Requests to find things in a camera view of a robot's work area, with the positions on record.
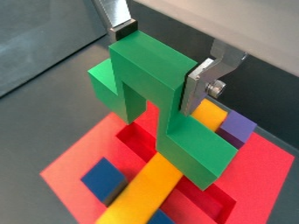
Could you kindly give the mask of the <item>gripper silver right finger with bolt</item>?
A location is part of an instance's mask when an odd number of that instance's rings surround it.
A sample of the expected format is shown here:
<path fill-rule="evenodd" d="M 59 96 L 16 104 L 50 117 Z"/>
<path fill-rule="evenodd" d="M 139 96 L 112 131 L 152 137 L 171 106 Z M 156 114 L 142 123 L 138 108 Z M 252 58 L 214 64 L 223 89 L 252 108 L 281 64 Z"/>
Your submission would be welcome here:
<path fill-rule="evenodd" d="M 186 74 L 180 105 L 186 116 L 196 109 L 206 95 L 219 97 L 226 87 L 220 77 L 231 73 L 248 56 L 244 51 L 219 39 L 214 39 L 210 55 L 211 58 Z"/>

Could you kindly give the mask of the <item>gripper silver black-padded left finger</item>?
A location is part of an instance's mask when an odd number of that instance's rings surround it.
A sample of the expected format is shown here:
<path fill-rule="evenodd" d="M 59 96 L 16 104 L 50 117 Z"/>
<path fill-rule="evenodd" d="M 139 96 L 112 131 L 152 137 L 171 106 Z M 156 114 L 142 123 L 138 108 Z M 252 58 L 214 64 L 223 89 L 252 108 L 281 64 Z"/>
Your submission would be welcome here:
<path fill-rule="evenodd" d="M 127 0 L 92 0 L 98 14 L 107 28 L 112 43 L 138 30 L 138 22 L 131 17 Z"/>

